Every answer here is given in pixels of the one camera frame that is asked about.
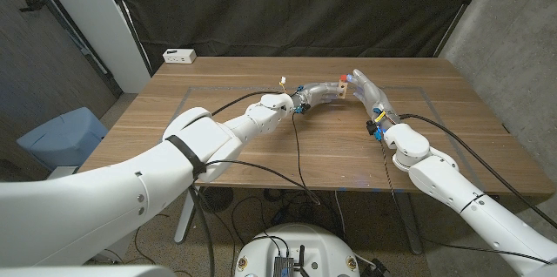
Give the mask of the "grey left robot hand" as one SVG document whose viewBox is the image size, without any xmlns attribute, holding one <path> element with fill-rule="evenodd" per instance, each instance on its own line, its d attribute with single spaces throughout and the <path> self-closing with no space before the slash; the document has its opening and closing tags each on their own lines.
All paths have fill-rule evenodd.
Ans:
<svg viewBox="0 0 557 277">
<path fill-rule="evenodd" d="M 347 84 L 323 82 L 301 85 L 292 95 L 295 113 L 306 113 L 312 107 L 346 96 Z"/>
</svg>

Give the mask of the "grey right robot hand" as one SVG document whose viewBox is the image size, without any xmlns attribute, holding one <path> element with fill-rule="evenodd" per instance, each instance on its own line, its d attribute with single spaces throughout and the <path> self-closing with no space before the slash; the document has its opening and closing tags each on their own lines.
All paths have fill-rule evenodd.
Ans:
<svg viewBox="0 0 557 277">
<path fill-rule="evenodd" d="M 366 113 L 386 132 L 400 121 L 399 115 L 389 102 L 386 94 L 372 82 L 362 71 L 354 69 L 347 78 L 357 89 L 354 96 L 364 105 Z"/>
</svg>

